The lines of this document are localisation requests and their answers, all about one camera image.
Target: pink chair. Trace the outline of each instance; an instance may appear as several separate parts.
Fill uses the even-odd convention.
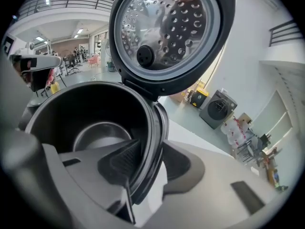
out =
[[[92,58],[88,59],[88,67],[90,67],[90,65],[96,64],[96,66],[98,66],[98,55],[94,55]]]

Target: perforated steel plate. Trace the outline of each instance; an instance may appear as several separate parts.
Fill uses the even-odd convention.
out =
[[[136,75],[167,80],[181,75],[211,50],[220,28],[216,0],[124,0],[115,18],[115,44],[122,61]],[[137,51],[154,52],[148,68]]]

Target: balcony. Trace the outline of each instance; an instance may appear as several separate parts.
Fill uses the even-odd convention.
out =
[[[294,21],[270,29],[270,43],[262,64],[305,71],[304,37]]]
[[[111,12],[114,0],[26,0],[18,11],[18,20],[46,10],[83,8]]]

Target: metal railing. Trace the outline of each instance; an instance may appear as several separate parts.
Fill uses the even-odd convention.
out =
[[[18,20],[37,12],[62,9],[86,8],[110,12],[114,0],[26,0],[18,11]]]
[[[271,32],[269,47],[274,43],[304,38],[294,20],[275,26],[269,31]]]

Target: inner pot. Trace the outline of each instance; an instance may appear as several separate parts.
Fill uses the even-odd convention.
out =
[[[151,142],[152,120],[144,99],[132,89],[108,82],[82,83],[50,97],[26,132],[67,153],[138,139],[141,153]]]

